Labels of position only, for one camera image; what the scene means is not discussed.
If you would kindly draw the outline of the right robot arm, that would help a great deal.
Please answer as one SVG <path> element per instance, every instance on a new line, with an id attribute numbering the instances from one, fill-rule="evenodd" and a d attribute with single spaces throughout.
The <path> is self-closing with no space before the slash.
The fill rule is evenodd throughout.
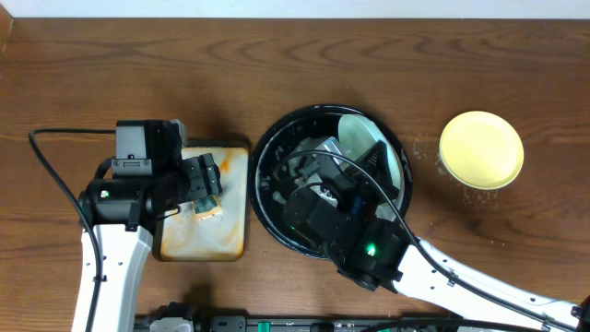
<path id="1" fill-rule="evenodd" d="M 575 305 L 520 290 L 468 267 L 417 237 L 383 187 L 378 166 L 395 161 L 401 175 L 409 177 L 404 150 L 385 156 L 384 142 L 375 143 L 356 160 L 329 150 L 293 152 L 282 164 L 304 159 L 300 177 L 323 168 L 347 164 L 339 174 L 350 177 L 355 186 L 369 189 L 372 201 L 383 200 L 393 216 L 369 217 L 354 202 L 332 206 L 311 187 L 293 192 L 287 205 L 288 225 L 318 246 L 338 272 L 361 287 L 379 287 L 439 305 L 463 317 L 463 326 L 493 330 L 586 331 L 589 305 Z"/>

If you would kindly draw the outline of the light blue plate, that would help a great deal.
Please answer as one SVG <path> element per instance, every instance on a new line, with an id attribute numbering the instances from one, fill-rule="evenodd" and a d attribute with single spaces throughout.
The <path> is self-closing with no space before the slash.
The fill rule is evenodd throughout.
<path id="1" fill-rule="evenodd" d="M 367 117 L 357 114 L 342 115 L 338 122 L 338 141 L 347 156 L 356 160 L 374 144 L 383 141 L 387 147 L 387 157 L 391 161 L 393 149 L 378 126 Z"/>

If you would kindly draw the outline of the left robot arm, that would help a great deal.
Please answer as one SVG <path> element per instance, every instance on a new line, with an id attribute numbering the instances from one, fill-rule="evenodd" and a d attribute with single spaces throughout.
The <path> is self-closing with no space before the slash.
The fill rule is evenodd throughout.
<path id="1" fill-rule="evenodd" d="M 75 331 L 130 331 L 143 269 L 157 228 L 189 204 L 221 191 L 211 154 L 114 159 L 111 179 L 97 176 L 79 204 L 89 228 L 81 237 L 83 267 Z"/>

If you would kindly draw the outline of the green sponge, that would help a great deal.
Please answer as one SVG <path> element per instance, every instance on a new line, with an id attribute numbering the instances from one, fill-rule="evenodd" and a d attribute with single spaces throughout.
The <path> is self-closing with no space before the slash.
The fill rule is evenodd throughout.
<path id="1" fill-rule="evenodd" d="M 195 214 L 197 215 L 215 215 L 220 209 L 221 204 L 217 196 L 206 196 L 195 201 Z"/>

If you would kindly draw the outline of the yellow plate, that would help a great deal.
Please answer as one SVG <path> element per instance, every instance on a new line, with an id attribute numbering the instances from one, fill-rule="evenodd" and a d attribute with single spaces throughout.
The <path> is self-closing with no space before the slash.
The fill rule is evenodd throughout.
<path id="1" fill-rule="evenodd" d="M 512 125 L 483 111 L 460 113 L 442 130 L 439 156 L 460 183 L 496 190 L 512 183 L 523 168 L 524 145 Z"/>

